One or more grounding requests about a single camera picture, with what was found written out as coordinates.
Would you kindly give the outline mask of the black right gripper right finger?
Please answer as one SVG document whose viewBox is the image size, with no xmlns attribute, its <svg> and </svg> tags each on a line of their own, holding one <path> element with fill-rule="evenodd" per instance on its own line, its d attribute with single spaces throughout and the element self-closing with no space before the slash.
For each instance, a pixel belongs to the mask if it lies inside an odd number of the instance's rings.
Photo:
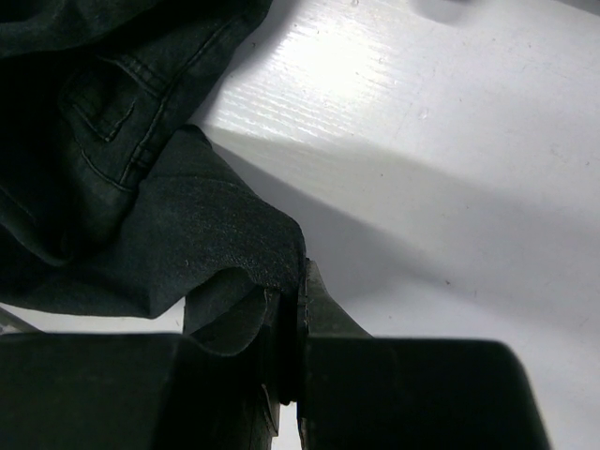
<svg viewBox="0 0 600 450">
<path fill-rule="evenodd" d="M 298 297 L 306 449 L 547 449 L 524 366 L 488 339 L 374 337 L 334 301 L 315 262 Z"/>
</svg>

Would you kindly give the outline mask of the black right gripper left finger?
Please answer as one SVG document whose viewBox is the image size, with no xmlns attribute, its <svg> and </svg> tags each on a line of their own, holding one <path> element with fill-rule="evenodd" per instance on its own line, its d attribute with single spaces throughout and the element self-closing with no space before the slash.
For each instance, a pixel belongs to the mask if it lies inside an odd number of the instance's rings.
<svg viewBox="0 0 600 450">
<path fill-rule="evenodd" d="M 256 288 L 196 333 L 47 334 L 1 316 L 5 449 L 267 449 L 296 301 Z"/>
</svg>

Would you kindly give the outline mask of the black trousers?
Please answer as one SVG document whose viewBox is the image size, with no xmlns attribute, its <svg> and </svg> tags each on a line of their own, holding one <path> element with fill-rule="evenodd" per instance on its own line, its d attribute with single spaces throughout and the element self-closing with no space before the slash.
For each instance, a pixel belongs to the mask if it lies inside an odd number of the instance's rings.
<svg viewBox="0 0 600 450">
<path fill-rule="evenodd" d="M 235 355 L 305 271 L 298 224 L 190 123 L 267 1 L 1 5 L 1 300 L 154 319 Z"/>
</svg>

